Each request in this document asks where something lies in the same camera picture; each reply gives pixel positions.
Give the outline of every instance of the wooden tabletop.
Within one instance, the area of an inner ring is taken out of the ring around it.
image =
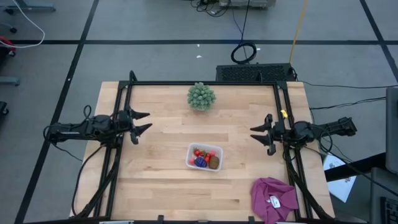
[[[96,114],[111,114],[117,82],[104,82],[99,93]],[[311,121],[303,83],[288,83],[296,121]],[[253,140],[249,130],[272,113],[277,120],[274,92],[269,86],[211,86],[217,100],[207,112],[193,111],[187,104],[189,86],[134,86],[131,107],[149,112],[137,125],[153,123],[133,145],[124,138],[112,219],[247,221],[252,212],[250,190],[261,177],[273,177],[289,183],[281,144],[267,155],[267,148]],[[284,107],[283,93],[280,92]],[[220,172],[189,169],[185,165],[188,145],[199,142],[224,150]],[[85,158],[98,142],[89,142]],[[315,142],[308,145],[318,149]],[[88,161],[78,192],[76,209],[80,211],[98,188],[105,150]],[[325,211],[334,216],[320,156],[302,150],[308,189]],[[302,217],[302,194],[297,187]],[[108,193],[104,194],[104,205]],[[293,220],[290,213],[288,220]]]

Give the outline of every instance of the white label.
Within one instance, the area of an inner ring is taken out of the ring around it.
[[[280,203],[279,203],[279,200],[277,197],[271,196],[271,197],[269,197],[269,199],[271,200],[272,206],[274,208],[280,208]]]

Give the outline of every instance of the purple towel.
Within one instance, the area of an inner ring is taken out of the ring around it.
[[[279,208],[274,208],[271,196],[277,197]],[[299,208],[294,187],[272,177],[255,181],[251,189],[251,202],[254,213],[263,219],[265,224],[286,221],[289,212]]]

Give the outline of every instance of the yellow clip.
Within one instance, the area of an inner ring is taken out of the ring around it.
[[[287,113],[285,110],[281,110],[280,112],[282,113],[282,116],[284,117],[284,119],[287,118]]]

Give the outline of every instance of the green succulent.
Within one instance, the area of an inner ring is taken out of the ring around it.
[[[188,91],[188,104],[191,108],[199,111],[209,110],[216,101],[214,91],[208,85],[195,83]]]

